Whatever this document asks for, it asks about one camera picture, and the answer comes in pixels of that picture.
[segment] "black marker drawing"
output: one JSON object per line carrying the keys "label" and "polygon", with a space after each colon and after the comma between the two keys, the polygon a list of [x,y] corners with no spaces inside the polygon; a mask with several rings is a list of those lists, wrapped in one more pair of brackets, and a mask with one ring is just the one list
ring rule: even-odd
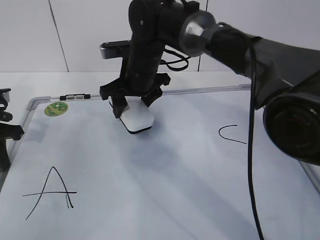
{"label": "black marker drawing", "polygon": [[221,135],[221,130],[222,129],[225,129],[225,128],[229,128],[229,127],[237,127],[238,125],[229,125],[229,126],[224,126],[222,128],[219,129],[219,135],[220,137],[222,137],[223,139],[226,139],[226,140],[229,140],[229,141],[233,141],[233,142],[237,142],[237,143],[241,143],[241,144],[247,144],[246,142],[243,142],[243,141],[238,141],[238,140],[234,140],[234,139],[230,139],[230,138],[227,138],[227,137],[224,137]]}
{"label": "black marker drawing", "polygon": [[[55,172],[58,174],[62,184],[63,184],[63,187],[65,189],[65,191],[48,191],[48,192],[44,192],[45,191],[45,188],[46,188],[46,184],[47,184],[47,181],[48,181],[48,178],[50,176],[50,173],[52,171],[52,169],[55,170]],[[40,199],[42,197],[43,194],[65,194],[65,199],[66,199],[66,204],[67,204],[67,207],[69,208],[69,204],[70,204],[70,207],[73,209],[74,206],[72,205],[71,203],[71,198],[70,198],[70,194],[76,194],[77,192],[76,191],[67,191],[67,187],[65,185],[65,182],[64,180],[62,179],[60,173],[58,172],[58,170],[56,169],[56,167],[51,167],[48,175],[46,176],[46,180],[44,182],[44,185],[43,185],[43,188],[42,188],[42,191],[40,193],[32,193],[32,194],[26,194],[26,195],[23,195],[22,197],[27,197],[27,196],[34,196],[34,195],[40,195],[38,200],[36,201],[33,209],[31,210],[31,212],[29,213],[29,215],[26,217],[25,220],[28,220],[28,218],[31,216],[31,214],[34,212],[34,210],[36,209],[38,203],[40,202]]]}

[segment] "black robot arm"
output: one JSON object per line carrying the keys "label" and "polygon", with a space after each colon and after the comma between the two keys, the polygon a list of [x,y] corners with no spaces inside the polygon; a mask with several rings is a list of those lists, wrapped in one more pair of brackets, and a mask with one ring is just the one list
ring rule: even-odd
{"label": "black robot arm", "polygon": [[190,57],[205,53],[251,78],[248,40],[256,53],[255,109],[265,106],[264,126],[271,140],[293,158],[320,165],[320,51],[294,47],[216,23],[196,1],[133,0],[129,7],[131,41],[101,45],[104,58],[123,57],[120,78],[102,86],[119,118],[125,96],[147,106],[170,83],[158,74],[168,45]]}

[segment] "white wall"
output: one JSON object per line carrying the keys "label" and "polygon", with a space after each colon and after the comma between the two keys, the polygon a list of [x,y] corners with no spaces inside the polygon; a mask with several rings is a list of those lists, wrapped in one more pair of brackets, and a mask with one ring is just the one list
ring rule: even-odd
{"label": "white wall", "polygon": [[[209,0],[208,11],[243,32],[320,50],[320,0]],[[203,55],[200,70],[230,69]]]}
{"label": "white wall", "polygon": [[[129,39],[131,0],[50,0],[71,72],[119,71],[99,45]],[[206,8],[207,0],[200,0]],[[209,0],[216,20],[271,40],[320,50],[320,0]],[[175,57],[164,54],[164,59]],[[198,58],[188,71],[198,69]],[[168,71],[165,66],[160,71]],[[229,71],[203,55],[201,71]],[[66,72],[48,0],[0,0],[0,72]]]}
{"label": "white wall", "polygon": [[0,0],[0,72],[67,70],[47,0]]}
{"label": "white wall", "polygon": [[[129,40],[128,9],[132,0],[51,0],[66,61],[71,72],[117,72],[121,59],[103,60],[104,42]],[[200,0],[203,9],[207,0]],[[165,60],[176,60],[164,54]],[[199,59],[190,60],[188,71],[197,71]]]}

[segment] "black camera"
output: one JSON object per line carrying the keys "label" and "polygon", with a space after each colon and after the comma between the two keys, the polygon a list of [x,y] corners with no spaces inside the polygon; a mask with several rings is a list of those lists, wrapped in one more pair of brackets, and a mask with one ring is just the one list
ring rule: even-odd
{"label": "black camera", "polygon": [[271,100],[263,123],[270,139],[284,153],[320,165],[320,71]]}

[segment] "green sticker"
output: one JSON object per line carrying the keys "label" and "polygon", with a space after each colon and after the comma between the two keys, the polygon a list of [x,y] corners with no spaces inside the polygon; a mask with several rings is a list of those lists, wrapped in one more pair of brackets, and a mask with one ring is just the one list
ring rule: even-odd
{"label": "green sticker", "polygon": [[64,114],[67,110],[68,104],[58,101],[47,106],[44,110],[44,113],[49,117],[57,117]]}

